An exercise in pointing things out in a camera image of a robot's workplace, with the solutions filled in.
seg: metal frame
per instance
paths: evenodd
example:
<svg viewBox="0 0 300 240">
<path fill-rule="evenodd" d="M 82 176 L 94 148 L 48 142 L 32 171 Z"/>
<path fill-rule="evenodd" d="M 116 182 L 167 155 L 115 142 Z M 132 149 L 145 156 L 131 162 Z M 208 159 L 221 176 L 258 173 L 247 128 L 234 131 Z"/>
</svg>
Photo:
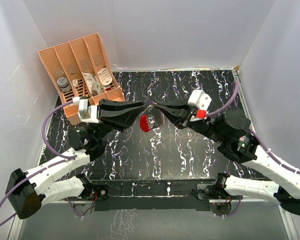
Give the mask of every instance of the metal frame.
<svg viewBox="0 0 300 240">
<path fill-rule="evenodd" d="M 234 79 L 240 81 L 239 71 L 237 71 L 235 68 L 200 68 L 199 67 L 199 68 L 160 69 L 160 70 L 156 70 L 156 71 L 163 72 L 163 71 L 213 71 L 213 70 L 231 70 Z M 129 72 L 148 72 L 148 70 L 147 71 L 129 71 Z M 248 110 L 248 106 L 247 106 L 247 103 L 246 103 L 246 100 L 245 100 L 245 97 L 244 97 L 244 93 L 243 93 L 241 84 L 239 85 L 239 92 L 238 93 L 239 93 L 239 97 L 240 97 L 240 100 L 241 100 L 241 103 L 242 103 L 244 113 L 247 116 L 247 118 L 249 118 L 251 120 L 251 126 L 254 129 L 252 119 L 251 119 L 251 115 L 250 115 L 249 110 Z M 41 151 L 41 154 L 39 155 L 37 165 L 40 162 L 40 158 L 41 158 L 41 155 L 43 153 L 43 150 L 44 150 L 44 147 L 42 147 L 42 151 Z M 249 197 L 244 198 L 242 201 L 243 202 L 264 202 L 264 200 L 262 200 L 262 199 L 254 199 L 254 198 L 249 198 Z M 210 200 L 209 202 L 210 203 L 218 203 L 218 202 L 220 202 L 220 200 Z M 66 201 L 63 201 L 63 200 L 55 201 L 53 203 L 68 204 Z M 79 200 L 79 201 L 75 200 L 73 203 L 74 204 L 91 204 L 90 201 L 82 201 L 82 200 Z M 298 234 L 297 234 L 295 225 L 293 223 L 293 220 L 291 218 L 291 214 L 289 212 L 285 211 L 284 209 L 282 209 L 280 206 L 279 206 L 279 211 L 280 211 L 282 221 L 284 223 L 285 230 L 287 232 L 289 240 L 298 240 L 299 239 Z M 22 223 L 23 223 L 23 220 L 20 220 L 18 218 L 18 216 L 14 217 L 14 220 L 13 220 L 13 223 L 12 223 L 12 226 L 11 226 L 11 229 L 10 229 L 10 233 L 9 233 L 9 236 L 8 236 L 8 240 L 17 240 L 18 239 L 19 233 L 21 231 Z"/>
</svg>

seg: marble surface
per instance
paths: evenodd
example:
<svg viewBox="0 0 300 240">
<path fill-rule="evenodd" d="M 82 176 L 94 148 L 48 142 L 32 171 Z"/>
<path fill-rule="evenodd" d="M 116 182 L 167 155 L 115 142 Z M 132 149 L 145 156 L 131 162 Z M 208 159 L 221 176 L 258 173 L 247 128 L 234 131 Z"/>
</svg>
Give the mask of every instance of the marble surface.
<svg viewBox="0 0 300 240">
<path fill-rule="evenodd" d="M 126 101 L 176 101 L 189 97 L 193 89 L 203 89 L 212 98 L 209 111 L 220 108 L 231 96 L 231 70 L 116 72 Z M 242 108 L 239 97 L 238 106 Z M 69 148 L 67 132 L 72 126 L 63 111 L 52 116 L 47 139 L 62 153 Z M 218 173 L 242 178 L 259 178 L 260 173 L 229 161 L 218 152 L 218 143 L 189 129 L 179 130 L 166 118 L 153 131 L 143 132 L 139 118 L 126 132 L 108 135 L 105 153 L 96 161 L 77 168 L 91 180 L 214 179 Z M 40 163 L 54 156 L 44 149 Z"/>
</svg>

